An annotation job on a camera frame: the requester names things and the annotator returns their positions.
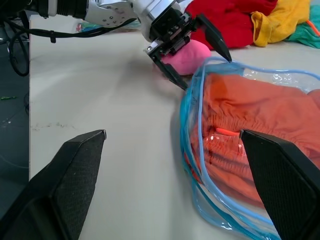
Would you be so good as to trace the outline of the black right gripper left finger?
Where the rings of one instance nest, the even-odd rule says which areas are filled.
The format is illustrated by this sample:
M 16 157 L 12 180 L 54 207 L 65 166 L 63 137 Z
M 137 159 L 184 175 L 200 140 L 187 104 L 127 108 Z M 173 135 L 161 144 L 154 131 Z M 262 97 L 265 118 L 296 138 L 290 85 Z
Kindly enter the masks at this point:
M 99 129 L 66 141 L 0 219 L 0 240 L 79 240 L 106 138 Z

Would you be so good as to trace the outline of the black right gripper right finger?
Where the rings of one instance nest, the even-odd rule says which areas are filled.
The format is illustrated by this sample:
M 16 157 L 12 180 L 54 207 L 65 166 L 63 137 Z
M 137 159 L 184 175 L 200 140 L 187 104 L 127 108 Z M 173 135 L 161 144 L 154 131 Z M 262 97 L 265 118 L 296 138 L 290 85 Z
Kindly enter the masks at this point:
M 320 240 L 320 169 L 290 141 L 252 130 L 240 138 L 281 240 Z

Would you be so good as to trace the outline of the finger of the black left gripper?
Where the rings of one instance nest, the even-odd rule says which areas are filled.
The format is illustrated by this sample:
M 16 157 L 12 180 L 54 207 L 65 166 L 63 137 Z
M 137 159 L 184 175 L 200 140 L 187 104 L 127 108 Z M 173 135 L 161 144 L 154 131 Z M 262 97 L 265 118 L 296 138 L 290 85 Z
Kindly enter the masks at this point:
M 209 45 L 225 60 L 232 62 L 232 57 L 221 32 L 206 18 L 205 15 L 197 15 L 192 24 L 194 28 L 201 29 L 204 33 L 205 40 Z
M 184 91 L 188 88 L 188 84 L 183 80 L 182 76 L 178 74 L 171 64 L 163 63 L 161 56 L 158 53 L 152 53 L 149 55 L 149 57 L 170 82 Z

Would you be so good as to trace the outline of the red cloth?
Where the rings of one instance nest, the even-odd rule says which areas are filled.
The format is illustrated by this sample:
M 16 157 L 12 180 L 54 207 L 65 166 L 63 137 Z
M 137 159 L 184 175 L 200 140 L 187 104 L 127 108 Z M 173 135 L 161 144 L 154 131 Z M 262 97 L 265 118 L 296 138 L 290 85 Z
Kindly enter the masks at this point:
M 251 14 L 268 16 L 278 0 L 193 0 L 185 11 L 192 17 L 204 14 L 220 31 L 228 48 L 253 44 L 254 26 Z

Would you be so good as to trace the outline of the pink cloth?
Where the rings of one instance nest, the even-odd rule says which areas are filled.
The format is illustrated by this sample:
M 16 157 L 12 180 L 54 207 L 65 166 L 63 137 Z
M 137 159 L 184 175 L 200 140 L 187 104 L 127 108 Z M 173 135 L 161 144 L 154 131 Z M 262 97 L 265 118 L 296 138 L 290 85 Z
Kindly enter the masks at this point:
M 182 79 L 188 81 L 203 62 L 212 56 L 210 49 L 197 40 L 190 40 L 175 55 L 166 55 L 161 60 L 170 64 Z

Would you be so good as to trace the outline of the clear blue-trimmed plastic pouch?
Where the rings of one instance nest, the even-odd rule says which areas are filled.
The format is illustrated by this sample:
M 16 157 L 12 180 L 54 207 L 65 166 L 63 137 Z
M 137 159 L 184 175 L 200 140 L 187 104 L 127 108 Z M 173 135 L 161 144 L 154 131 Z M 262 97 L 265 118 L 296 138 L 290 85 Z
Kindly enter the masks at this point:
M 306 94 L 320 90 L 320 75 L 297 69 L 265 69 L 210 57 L 194 73 L 180 104 L 180 148 L 184 168 L 191 178 L 193 204 L 200 216 L 215 227 L 249 240 L 281 240 L 264 204 L 257 207 L 224 194 L 209 177 L 204 153 L 199 154 L 199 163 L 195 161 L 190 135 L 201 121 L 204 82 L 210 74 L 239 75 L 250 80 L 298 88 Z

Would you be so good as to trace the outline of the yellow cloth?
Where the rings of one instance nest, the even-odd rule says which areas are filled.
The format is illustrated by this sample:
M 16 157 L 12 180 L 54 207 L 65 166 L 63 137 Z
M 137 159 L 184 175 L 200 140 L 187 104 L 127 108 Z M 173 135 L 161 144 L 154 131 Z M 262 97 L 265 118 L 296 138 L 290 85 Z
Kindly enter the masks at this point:
M 311 0 L 277 0 L 269 15 L 251 14 L 253 43 L 258 47 L 281 42 L 292 35 L 297 25 L 309 20 Z

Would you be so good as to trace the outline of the orange cloth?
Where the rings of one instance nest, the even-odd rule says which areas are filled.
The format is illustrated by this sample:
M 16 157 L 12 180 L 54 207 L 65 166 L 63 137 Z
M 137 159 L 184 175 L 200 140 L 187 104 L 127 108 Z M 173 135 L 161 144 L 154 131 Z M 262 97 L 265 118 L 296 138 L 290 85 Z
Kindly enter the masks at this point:
M 294 143 L 320 169 L 320 89 L 304 93 L 237 74 L 209 74 L 200 122 L 190 134 L 213 183 L 227 196 L 262 208 L 239 134 L 252 130 Z

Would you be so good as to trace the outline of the teal cloth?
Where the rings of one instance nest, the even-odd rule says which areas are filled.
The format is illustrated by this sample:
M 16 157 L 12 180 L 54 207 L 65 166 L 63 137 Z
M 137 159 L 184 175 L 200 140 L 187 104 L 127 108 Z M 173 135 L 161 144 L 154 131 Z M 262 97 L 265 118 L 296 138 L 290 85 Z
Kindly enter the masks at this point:
M 320 49 L 320 5 L 310 6 L 309 20 L 297 25 L 295 32 L 285 41 Z

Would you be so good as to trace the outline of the colourful plastic packet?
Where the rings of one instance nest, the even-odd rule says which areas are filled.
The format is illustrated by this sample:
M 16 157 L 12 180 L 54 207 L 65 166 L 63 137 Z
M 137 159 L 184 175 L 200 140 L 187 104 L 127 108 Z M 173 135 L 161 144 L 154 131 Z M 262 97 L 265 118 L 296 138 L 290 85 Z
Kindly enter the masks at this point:
M 89 23 L 83 20 L 78 20 L 75 25 L 75 32 L 76 33 L 82 33 L 87 32 L 91 30 L 96 30 L 98 28 L 101 28 L 102 26 Z M 139 32 L 141 30 L 141 23 L 138 20 L 135 20 L 125 26 L 122 26 L 120 28 L 117 28 L 115 30 L 110 31 L 111 33 L 132 33 L 132 32 Z

